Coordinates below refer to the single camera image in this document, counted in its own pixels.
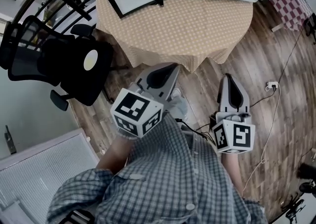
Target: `wooden floor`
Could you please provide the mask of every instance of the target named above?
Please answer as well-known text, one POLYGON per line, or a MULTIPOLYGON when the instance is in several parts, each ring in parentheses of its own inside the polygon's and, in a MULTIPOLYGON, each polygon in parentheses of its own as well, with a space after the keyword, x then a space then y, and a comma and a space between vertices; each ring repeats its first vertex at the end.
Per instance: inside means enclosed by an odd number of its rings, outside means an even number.
MULTIPOLYGON (((296 170, 299 163, 309 163, 310 154, 316 147, 316 46, 303 31, 279 30, 272 33, 272 25, 280 23, 269 2, 263 2, 267 15, 254 4, 251 26, 231 53, 228 60, 218 65, 206 59, 190 74, 182 69, 178 86, 189 104, 189 123, 197 128, 208 123, 208 116, 217 110, 217 91, 224 73, 231 73, 243 84, 253 104, 268 96, 265 85, 278 81, 288 57, 299 37, 298 43, 280 80, 281 98, 271 138, 266 149, 266 162, 254 173, 245 196, 260 201, 265 206, 269 220, 281 213, 282 202, 287 202, 299 185, 296 170)), ((124 64, 125 57, 113 37, 99 37, 110 41, 116 51, 116 63, 124 64)), ((112 72, 106 87, 116 97, 122 87, 128 87, 146 66, 120 72, 112 72)), ((278 92, 250 109, 256 125, 254 150, 240 155, 243 181, 260 162, 261 153, 272 125, 278 92)), ((91 137, 96 152, 106 149, 115 135, 110 116, 110 105, 103 95, 91 107, 72 101, 72 109, 79 124, 91 137)))

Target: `red checkered cloth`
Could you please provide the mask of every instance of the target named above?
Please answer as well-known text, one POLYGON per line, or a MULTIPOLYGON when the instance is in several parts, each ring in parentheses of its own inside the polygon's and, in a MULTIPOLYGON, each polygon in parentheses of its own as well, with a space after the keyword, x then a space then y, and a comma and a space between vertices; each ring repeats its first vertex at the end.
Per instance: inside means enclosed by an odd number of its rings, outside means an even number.
POLYGON ((304 21, 313 11, 305 0, 269 0, 281 15, 284 27, 291 31, 302 28, 304 21))

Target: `polka dot tablecloth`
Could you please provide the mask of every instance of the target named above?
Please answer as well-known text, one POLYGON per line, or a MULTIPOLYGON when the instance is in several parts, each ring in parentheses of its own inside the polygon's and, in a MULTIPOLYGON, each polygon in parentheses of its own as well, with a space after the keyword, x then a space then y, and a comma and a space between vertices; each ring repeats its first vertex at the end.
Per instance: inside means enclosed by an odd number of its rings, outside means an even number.
POLYGON ((237 0, 164 0, 120 19, 97 0, 96 28, 114 36, 133 67, 177 62, 194 72, 207 57, 224 63, 252 19, 252 3, 237 0))

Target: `chair armrest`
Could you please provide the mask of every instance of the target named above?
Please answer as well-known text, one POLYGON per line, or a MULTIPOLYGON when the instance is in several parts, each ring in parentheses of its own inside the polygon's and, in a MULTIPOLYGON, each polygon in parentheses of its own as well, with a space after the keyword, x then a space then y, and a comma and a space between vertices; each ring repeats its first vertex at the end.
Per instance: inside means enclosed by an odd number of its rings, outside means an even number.
POLYGON ((72 27, 70 33, 74 35, 78 35, 79 37, 87 37, 91 38, 94 27, 86 24, 76 24, 72 27))

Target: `person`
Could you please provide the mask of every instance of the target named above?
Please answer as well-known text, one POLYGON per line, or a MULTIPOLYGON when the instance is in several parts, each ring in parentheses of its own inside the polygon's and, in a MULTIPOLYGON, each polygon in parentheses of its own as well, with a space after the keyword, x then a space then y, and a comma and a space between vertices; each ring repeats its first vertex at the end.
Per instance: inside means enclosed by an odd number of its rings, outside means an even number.
POLYGON ((222 154, 220 162, 210 143, 178 125, 187 113, 178 89, 171 104, 143 138, 119 131, 95 169, 66 181, 47 223, 79 209, 98 224, 267 223, 263 207, 242 198, 238 155, 222 154))

